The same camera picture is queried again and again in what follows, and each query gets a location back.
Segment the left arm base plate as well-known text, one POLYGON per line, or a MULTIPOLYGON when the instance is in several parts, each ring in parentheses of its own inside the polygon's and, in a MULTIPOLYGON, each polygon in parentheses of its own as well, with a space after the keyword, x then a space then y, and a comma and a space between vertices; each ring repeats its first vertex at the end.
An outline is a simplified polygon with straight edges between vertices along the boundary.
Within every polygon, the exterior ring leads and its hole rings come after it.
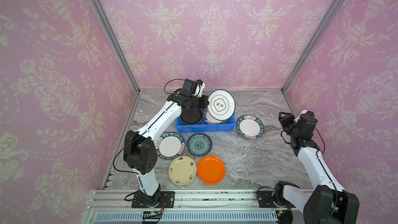
POLYGON ((160 191, 153 196, 147 196, 138 190, 134 193, 131 208, 173 208, 174 200, 174 191, 160 191))

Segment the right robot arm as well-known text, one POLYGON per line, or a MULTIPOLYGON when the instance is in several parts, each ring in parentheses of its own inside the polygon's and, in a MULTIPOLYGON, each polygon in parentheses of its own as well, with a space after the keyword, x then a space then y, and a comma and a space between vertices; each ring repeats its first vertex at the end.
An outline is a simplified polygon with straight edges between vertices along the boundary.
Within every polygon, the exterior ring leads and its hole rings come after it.
POLYGON ((293 205, 307 224, 354 224, 359 199, 333 176, 321 149, 312 140, 318 122, 314 113, 302 111, 295 117, 281 112, 278 120, 290 137, 289 145, 305 167, 314 189, 312 194, 307 194, 295 184, 279 181, 274 188, 274 202, 279 206, 293 205))

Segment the white plate quatrefoil emblem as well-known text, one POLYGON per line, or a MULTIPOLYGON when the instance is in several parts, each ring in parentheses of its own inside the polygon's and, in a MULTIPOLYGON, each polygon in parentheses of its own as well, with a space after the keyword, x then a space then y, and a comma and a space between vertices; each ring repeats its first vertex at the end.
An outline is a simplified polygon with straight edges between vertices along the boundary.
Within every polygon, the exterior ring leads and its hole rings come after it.
POLYGON ((212 118, 225 121, 233 116, 236 109, 235 99, 226 90, 218 89, 213 91, 208 97, 208 111, 212 118))

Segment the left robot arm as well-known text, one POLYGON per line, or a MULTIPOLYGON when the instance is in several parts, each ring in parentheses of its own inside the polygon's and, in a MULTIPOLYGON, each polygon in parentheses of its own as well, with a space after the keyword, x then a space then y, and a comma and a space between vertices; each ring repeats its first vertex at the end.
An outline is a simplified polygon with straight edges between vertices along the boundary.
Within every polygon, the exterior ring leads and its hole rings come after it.
POLYGON ((136 175, 140 185, 140 196, 154 205, 160 200, 161 186, 154 167, 158 160, 155 143, 167 127, 181 114, 190 109, 205 109, 208 96, 203 95, 205 83, 202 80, 185 79, 180 89, 170 93, 163 107, 154 117, 137 131, 129 130, 124 138, 122 158, 129 167, 128 172, 136 175))

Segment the black plate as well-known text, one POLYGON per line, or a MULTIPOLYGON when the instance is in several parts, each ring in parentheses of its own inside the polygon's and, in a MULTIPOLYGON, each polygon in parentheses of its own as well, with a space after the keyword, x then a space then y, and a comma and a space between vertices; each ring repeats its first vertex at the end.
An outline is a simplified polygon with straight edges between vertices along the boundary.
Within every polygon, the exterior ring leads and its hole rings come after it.
POLYGON ((181 113, 180 119, 186 125, 198 124, 203 118, 203 113, 201 110, 196 108, 190 108, 181 113))

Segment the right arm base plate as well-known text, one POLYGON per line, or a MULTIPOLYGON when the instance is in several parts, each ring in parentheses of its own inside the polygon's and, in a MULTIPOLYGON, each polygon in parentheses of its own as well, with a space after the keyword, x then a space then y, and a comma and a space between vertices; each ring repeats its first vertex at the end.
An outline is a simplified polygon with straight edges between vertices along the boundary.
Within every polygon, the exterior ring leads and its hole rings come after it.
POLYGON ((260 208, 289 208, 302 209, 306 197, 299 188, 287 186, 281 192, 270 189, 260 189, 255 194, 260 208))

